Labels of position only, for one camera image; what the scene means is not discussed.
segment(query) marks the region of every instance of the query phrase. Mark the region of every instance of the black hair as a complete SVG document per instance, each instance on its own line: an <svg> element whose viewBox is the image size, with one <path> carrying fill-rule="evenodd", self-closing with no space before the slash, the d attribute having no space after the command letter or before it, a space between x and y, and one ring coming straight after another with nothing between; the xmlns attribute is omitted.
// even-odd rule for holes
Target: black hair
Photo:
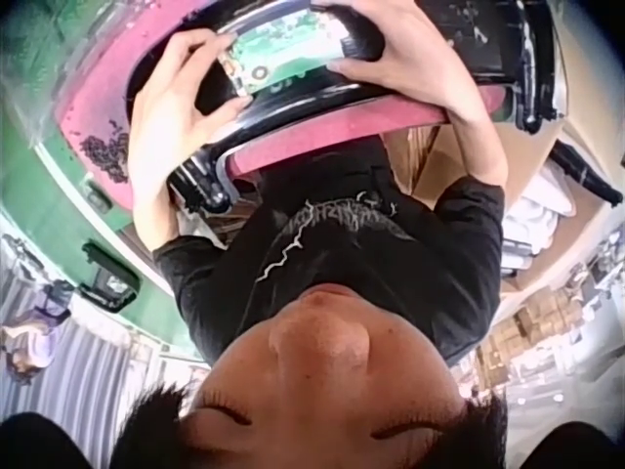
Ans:
<svg viewBox="0 0 625 469"><path fill-rule="evenodd" d="M6 347L2 346L2 351L6 355L6 367L9 377L20 386L30 386L32 379L43 370L38 366L29 365L26 371L21 371L16 367L13 361L14 352L9 352Z"/></svg>
<svg viewBox="0 0 625 469"><path fill-rule="evenodd" d="M110 469L193 467L193 451L180 432L186 396L185 390L159 387L137 401L113 450ZM504 399L493 395L481 401L469 400L463 417L414 469L504 468L507 426Z"/></svg>

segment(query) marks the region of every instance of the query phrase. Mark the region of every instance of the striped curtain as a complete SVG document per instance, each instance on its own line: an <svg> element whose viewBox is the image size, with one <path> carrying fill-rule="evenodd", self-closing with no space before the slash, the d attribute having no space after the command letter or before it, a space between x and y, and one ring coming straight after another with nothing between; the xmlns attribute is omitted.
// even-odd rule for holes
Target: striped curtain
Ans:
<svg viewBox="0 0 625 469"><path fill-rule="evenodd" d="M32 307L37 287L10 262L2 262L0 271L3 323ZM103 340L72 319L60 332L53 362L30 386L19 386L9 378L2 357L0 420L18 412L38 412L63 427L94 467L107 467L120 416L127 411L120 411L120 403L125 406L129 401L124 388L132 369L131 351ZM13 343L23 345L24 339Z"/></svg>

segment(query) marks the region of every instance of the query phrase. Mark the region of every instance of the closed eye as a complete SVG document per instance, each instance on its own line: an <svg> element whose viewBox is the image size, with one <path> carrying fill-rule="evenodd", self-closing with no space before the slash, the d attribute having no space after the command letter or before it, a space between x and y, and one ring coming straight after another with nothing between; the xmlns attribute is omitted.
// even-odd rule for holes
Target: closed eye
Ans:
<svg viewBox="0 0 625 469"><path fill-rule="evenodd" d="M409 432L411 430L418 430L422 428L436 430L437 432L441 432L441 433L445 431L443 426L434 422L414 421L414 422L400 423L398 425L385 428L384 430L377 430L371 433L371 438L373 438L374 440L387 440L389 438L396 437L397 435L400 435L402 433Z"/></svg>
<svg viewBox="0 0 625 469"><path fill-rule="evenodd" d="M206 405L204 408L212 408L218 412L221 412L223 415L231 418L232 421L238 425L242 425L248 427L252 424L252 421L247 418L245 415L241 415L235 410L232 410L229 407L225 407L223 405Z"/></svg>

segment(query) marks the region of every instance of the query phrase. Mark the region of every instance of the fingernail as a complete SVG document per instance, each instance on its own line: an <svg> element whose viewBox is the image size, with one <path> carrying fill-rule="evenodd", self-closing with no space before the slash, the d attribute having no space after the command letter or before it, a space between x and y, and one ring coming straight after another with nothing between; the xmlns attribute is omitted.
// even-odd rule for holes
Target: fingernail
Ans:
<svg viewBox="0 0 625 469"><path fill-rule="evenodd" d="M341 71L341 64L339 64L338 62L328 62L325 67L330 71Z"/></svg>

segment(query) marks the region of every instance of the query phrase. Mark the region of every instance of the eyelash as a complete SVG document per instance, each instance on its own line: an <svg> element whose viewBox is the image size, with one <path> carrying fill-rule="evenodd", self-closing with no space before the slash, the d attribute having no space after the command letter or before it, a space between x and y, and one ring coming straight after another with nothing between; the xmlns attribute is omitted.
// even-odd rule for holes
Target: eyelash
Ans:
<svg viewBox="0 0 625 469"><path fill-rule="evenodd" d="M219 391L210 391L208 395L202 395L202 407L215 409L227 415L238 425L247 427L252 424L247 413L243 412L240 407L232 405Z"/></svg>

